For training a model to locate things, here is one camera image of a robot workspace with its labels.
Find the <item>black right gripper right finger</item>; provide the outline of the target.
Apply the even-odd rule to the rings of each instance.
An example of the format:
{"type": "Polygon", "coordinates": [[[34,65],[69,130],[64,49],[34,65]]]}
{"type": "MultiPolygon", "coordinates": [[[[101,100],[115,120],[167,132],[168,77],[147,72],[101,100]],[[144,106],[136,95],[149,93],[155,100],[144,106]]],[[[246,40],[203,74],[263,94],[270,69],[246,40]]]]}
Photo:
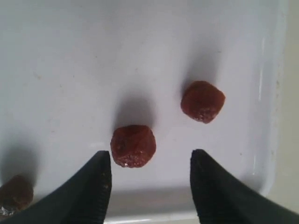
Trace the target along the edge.
{"type": "Polygon", "coordinates": [[[297,224],[299,216],[253,191],[203,149],[190,161],[192,199],[201,224],[297,224]]]}

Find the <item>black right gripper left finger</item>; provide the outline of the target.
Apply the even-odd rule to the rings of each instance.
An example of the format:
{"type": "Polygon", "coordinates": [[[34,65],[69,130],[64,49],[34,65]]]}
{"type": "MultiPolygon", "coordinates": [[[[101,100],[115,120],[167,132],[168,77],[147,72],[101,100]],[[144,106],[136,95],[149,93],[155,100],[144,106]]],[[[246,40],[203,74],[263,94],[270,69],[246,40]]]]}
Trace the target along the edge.
{"type": "Polygon", "coordinates": [[[102,224],[112,189],[108,151],[98,151],[75,175],[3,224],[102,224]]]}

